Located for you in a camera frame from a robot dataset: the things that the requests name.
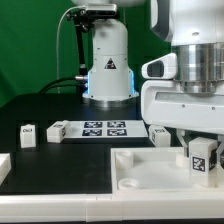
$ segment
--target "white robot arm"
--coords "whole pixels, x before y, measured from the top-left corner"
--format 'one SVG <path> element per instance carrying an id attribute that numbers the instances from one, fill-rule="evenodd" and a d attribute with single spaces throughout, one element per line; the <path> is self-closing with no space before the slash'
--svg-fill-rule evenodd
<path id="1" fill-rule="evenodd" d="M 128 34 L 115 19 L 117 6 L 133 6 L 144 0 L 72 0 L 86 5 L 82 15 L 93 17 L 93 67 L 89 70 L 84 102 L 101 107 L 120 107 L 135 102 L 133 72 L 128 66 Z"/>
<path id="2" fill-rule="evenodd" d="M 151 29 L 171 42 L 177 76 L 158 80 L 150 74 L 155 63 L 143 66 L 143 76 L 153 77 L 141 94 L 146 123 L 224 135 L 223 27 L 223 0 L 151 0 Z M 169 56 L 156 61 L 174 68 Z"/>
<path id="3" fill-rule="evenodd" d="M 140 5 L 145 2 L 145 0 L 72 0 L 76 5 L 87 5 L 87 4 L 116 4 L 118 7 L 132 7 L 135 5 Z"/>

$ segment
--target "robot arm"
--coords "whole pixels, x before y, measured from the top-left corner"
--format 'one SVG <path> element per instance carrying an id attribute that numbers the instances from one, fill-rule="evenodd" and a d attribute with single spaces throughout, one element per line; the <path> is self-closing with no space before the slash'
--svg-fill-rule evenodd
<path id="1" fill-rule="evenodd" d="M 143 4 L 145 0 L 72 0 L 76 5 L 87 5 L 87 4 L 116 4 L 121 7 L 132 7 Z"/>

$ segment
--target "white cable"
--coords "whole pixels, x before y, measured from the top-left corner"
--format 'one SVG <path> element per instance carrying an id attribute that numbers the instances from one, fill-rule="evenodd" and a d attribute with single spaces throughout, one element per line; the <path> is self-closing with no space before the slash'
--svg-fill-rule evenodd
<path id="1" fill-rule="evenodd" d="M 66 10 L 66 12 L 62 15 L 60 22 L 58 24 L 58 29 L 57 29 L 57 40 L 56 40 L 56 63 L 57 63 L 57 79 L 60 79 L 60 60 L 59 60 L 59 45 L 60 45 L 60 31 L 61 31 L 61 25 L 62 21 L 67 15 L 68 12 L 74 9 L 85 9 L 86 6 L 74 6 Z"/>

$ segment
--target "black tabletop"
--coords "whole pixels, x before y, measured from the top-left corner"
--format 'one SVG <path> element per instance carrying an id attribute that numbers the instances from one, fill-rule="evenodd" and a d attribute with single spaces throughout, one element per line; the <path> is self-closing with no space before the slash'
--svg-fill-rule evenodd
<path id="1" fill-rule="evenodd" d="M 88 106 L 75 94 L 16 97 L 0 109 L 0 153 L 10 153 L 12 160 L 0 195 L 111 193 L 110 149 L 132 147 L 133 142 L 48 143 L 46 129 L 63 120 L 136 120 L 139 111 L 138 105 L 112 110 Z M 36 127 L 35 148 L 20 147 L 20 127 L 26 124 Z"/>

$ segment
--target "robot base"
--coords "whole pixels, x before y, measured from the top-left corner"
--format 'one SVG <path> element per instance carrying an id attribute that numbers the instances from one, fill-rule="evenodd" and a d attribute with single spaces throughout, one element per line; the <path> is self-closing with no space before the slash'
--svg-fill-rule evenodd
<path id="1" fill-rule="evenodd" d="M 101 108 L 121 108 L 126 107 L 130 104 L 136 104 L 137 99 L 139 97 L 139 94 L 136 92 L 130 98 L 128 99 L 121 99 L 121 100 L 98 100 L 98 99 L 92 99 L 87 94 L 83 94 L 83 103 L 101 107 Z"/>

